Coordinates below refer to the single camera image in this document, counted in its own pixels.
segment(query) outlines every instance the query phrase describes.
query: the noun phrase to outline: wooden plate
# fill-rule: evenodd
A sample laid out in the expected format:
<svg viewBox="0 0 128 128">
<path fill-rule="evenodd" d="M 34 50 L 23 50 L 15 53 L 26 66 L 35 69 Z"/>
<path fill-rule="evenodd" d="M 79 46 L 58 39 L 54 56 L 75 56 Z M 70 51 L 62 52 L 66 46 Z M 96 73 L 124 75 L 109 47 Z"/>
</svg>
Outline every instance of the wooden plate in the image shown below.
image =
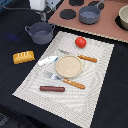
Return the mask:
<svg viewBox="0 0 128 128">
<path fill-rule="evenodd" d="M 76 56 L 66 55 L 59 58 L 56 62 L 56 71 L 64 78 L 76 77 L 82 70 L 83 64 Z"/>
</svg>

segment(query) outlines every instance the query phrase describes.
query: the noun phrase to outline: saucepan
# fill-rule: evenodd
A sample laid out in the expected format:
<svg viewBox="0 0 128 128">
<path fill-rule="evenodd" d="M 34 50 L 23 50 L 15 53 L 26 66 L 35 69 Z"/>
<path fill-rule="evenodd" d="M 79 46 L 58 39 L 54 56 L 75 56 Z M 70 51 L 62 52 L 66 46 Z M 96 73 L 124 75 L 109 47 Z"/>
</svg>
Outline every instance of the saucepan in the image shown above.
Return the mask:
<svg viewBox="0 0 128 128">
<path fill-rule="evenodd" d="M 85 24 L 94 24 L 99 21 L 100 18 L 100 9 L 98 5 L 104 0 L 101 0 L 95 6 L 84 6 L 79 10 L 79 20 Z"/>
<path fill-rule="evenodd" d="M 43 45 L 49 43 L 53 38 L 55 24 L 38 22 L 31 27 L 26 26 L 25 30 L 29 33 L 34 43 Z"/>
<path fill-rule="evenodd" d="M 122 27 L 128 30 L 128 5 L 119 10 L 119 17 Z"/>
</svg>

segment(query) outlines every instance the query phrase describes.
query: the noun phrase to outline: red tomato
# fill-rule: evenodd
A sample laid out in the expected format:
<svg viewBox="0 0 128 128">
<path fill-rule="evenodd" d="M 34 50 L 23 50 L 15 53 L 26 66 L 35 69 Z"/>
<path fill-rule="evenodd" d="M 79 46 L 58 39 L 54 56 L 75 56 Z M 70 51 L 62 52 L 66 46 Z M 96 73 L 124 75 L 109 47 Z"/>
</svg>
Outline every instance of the red tomato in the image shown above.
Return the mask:
<svg viewBox="0 0 128 128">
<path fill-rule="evenodd" d="M 84 48 L 86 46 L 87 42 L 83 37 L 78 37 L 75 40 L 75 44 L 80 48 Z"/>
</svg>

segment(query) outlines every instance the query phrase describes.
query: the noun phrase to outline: wooden handle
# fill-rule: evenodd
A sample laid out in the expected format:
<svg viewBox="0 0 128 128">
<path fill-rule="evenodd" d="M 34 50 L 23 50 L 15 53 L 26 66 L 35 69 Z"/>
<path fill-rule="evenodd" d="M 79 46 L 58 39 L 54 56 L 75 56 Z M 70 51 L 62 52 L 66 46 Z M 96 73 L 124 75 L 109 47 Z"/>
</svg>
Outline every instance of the wooden handle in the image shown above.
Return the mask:
<svg viewBox="0 0 128 128">
<path fill-rule="evenodd" d="M 83 56 L 83 55 L 78 55 L 78 57 L 81 58 L 81 59 L 84 59 L 84 60 L 97 62 L 97 59 L 95 59 L 95 58 L 91 58 L 91 57 L 87 57 L 87 56 Z"/>
<path fill-rule="evenodd" d="M 63 82 L 65 82 L 67 84 L 70 84 L 70 85 L 73 85 L 75 87 L 81 88 L 81 89 L 85 89 L 85 86 L 84 85 L 79 84 L 79 83 L 76 83 L 76 82 L 71 81 L 71 80 L 68 80 L 68 79 L 64 79 Z"/>
</svg>

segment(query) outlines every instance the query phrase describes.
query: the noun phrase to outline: sausage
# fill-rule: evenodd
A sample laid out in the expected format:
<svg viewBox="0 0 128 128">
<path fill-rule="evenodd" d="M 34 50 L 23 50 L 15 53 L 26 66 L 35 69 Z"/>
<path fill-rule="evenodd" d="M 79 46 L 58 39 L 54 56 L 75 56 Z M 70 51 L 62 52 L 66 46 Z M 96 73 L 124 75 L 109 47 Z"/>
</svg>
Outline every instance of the sausage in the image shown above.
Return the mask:
<svg viewBox="0 0 128 128">
<path fill-rule="evenodd" d="M 53 91 L 53 92 L 64 92 L 64 87 L 54 87 L 54 86 L 40 86 L 41 91 Z"/>
</svg>

